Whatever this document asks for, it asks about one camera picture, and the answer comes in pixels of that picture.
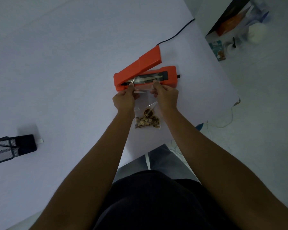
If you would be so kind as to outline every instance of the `hand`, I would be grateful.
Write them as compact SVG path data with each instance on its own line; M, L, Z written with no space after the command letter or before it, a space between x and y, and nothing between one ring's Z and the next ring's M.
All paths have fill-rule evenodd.
M118 112L132 113L134 117L134 100L139 97L138 93L134 93L134 84L131 82L127 89L118 92L113 97L113 103Z
M153 81L155 90L150 91L158 98L162 113L177 110L178 90L167 85L161 85L157 80Z

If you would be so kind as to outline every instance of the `black mesh pen holder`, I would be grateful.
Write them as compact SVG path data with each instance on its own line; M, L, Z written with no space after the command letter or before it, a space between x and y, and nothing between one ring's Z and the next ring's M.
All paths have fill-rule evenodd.
M36 150L33 135L0 138L0 163Z

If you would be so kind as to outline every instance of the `gray pants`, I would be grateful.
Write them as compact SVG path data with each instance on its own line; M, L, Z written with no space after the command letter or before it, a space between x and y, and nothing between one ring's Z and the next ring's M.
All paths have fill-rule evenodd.
M172 179L189 178L198 182L192 171L165 144L150 151L148 157L152 170L160 171ZM148 170L145 155L119 168L113 182L144 170Z

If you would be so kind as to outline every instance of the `forearm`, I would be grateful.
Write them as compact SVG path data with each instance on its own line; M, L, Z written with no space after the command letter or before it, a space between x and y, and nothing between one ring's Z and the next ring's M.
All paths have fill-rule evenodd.
M132 113L116 115L99 141L55 192L40 222L51 219L59 221L62 227L75 225L77 229L87 229L92 224L115 177L132 119Z
M193 172L236 223L245 224L253 210L264 212L271 205L284 209L251 170L202 135L177 110L166 112L164 118Z

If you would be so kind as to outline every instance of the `black shirt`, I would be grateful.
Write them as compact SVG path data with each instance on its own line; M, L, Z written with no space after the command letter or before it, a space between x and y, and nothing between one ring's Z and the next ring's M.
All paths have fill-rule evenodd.
M112 184L92 229L238 229L207 190L155 170Z

